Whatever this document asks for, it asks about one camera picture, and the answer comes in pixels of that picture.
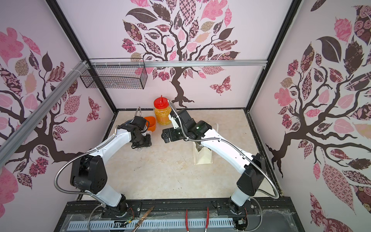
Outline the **cream canvas tote bag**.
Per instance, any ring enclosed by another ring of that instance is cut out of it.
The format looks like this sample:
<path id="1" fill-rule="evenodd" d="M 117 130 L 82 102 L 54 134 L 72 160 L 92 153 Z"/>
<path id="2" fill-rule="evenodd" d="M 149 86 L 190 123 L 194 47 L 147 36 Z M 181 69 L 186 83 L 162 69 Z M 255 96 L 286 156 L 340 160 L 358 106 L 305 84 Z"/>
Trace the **cream canvas tote bag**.
<path id="1" fill-rule="evenodd" d="M 195 140 L 203 139 L 207 129 L 212 128 L 213 127 L 205 121 L 199 121 L 192 131 L 195 134 Z M 211 149 L 202 146 L 201 142 L 193 142 L 193 160 L 195 165 L 212 164 L 213 159 Z"/>

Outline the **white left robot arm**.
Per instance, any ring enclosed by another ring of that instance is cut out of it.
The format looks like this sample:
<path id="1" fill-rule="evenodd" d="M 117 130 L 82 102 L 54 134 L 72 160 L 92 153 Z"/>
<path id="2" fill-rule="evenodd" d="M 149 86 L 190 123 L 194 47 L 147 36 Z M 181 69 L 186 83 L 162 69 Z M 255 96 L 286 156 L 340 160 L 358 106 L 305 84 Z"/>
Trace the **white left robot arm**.
<path id="1" fill-rule="evenodd" d="M 105 165 L 126 144 L 131 144 L 132 149 L 150 147 L 149 126 L 149 121 L 139 116 L 117 126 L 114 134 L 94 148 L 91 154 L 72 162 L 71 185 L 105 205 L 110 214 L 124 216 L 128 210 L 126 198 L 107 183 Z"/>

